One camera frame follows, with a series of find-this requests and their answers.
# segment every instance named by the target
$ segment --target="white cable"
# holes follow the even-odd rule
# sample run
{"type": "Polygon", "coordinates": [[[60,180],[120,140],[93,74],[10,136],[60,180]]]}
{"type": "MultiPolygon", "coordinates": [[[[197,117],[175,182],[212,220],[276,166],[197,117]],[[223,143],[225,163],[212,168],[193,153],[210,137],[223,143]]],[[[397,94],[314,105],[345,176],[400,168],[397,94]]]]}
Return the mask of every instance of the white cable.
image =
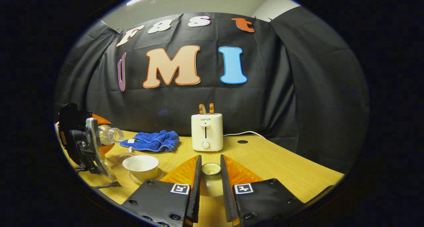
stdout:
{"type": "Polygon", "coordinates": [[[259,135],[259,136],[261,136],[262,138],[264,138],[262,135],[260,135],[259,133],[255,133],[255,132],[253,132],[253,131],[245,131],[245,132],[242,132],[242,133],[232,133],[232,134],[226,134],[226,135],[224,135],[224,137],[225,136],[231,136],[231,135],[239,135],[239,134],[244,134],[244,133],[254,133],[254,134],[256,134],[256,135],[259,135]]]}

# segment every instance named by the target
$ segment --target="blue cloth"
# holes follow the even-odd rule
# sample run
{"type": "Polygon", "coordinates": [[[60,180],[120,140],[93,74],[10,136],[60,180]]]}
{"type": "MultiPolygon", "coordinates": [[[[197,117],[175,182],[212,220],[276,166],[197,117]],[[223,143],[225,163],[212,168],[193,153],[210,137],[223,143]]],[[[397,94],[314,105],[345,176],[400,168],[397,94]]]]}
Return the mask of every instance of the blue cloth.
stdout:
{"type": "Polygon", "coordinates": [[[178,134],[174,131],[159,133],[137,133],[134,136],[134,143],[128,140],[120,143],[123,147],[133,147],[134,150],[149,150],[154,152],[173,151],[180,141],[178,134]]]}

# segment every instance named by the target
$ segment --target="wooden table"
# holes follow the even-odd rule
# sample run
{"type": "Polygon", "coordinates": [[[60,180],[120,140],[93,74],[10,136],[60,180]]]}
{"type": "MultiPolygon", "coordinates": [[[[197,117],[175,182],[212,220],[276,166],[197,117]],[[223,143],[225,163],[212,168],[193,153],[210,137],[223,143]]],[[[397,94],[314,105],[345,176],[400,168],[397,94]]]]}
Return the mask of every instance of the wooden table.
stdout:
{"type": "MultiPolygon", "coordinates": [[[[123,131],[123,133],[124,139],[130,139],[136,135],[135,132],[123,131]]],[[[100,189],[118,204],[122,204],[140,186],[140,184],[128,178],[128,171],[116,158],[118,154],[125,152],[128,152],[128,148],[115,145],[106,154],[107,161],[122,188],[100,189]]],[[[202,156],[203,164],[209,162],[219,164],[220,155],[224,154],[244,165],[264,180],[277,178],[304,203],[318,195],[327,186],[336,184],[343,177],[343,174],[337,171],[309,161],[255,135],[224,137],[224,149],[219,152],[194,151],[191,137],[180,137],[180,143],[174,152],[135,152],[139,155],[150,155],[159,159],[159,168],[163,170],[164,175],[196,155],[202,156]],[[248,143],[240,144],[237,142],[239,140],[246,140],[248,143]]],[[[72,160],[70,160],[70,163],[73,167],[77,166],[72,160]]],[[[106,185],[111,182],[104,175],[91,174],[88,171],[80,172],[79,175],[91,186],[106,185]]],[[[232,226],[232,223],[226,222],[223,196],[200,196],[199,223],[195,223],[194,227],[209,226],[232,226]]]]}

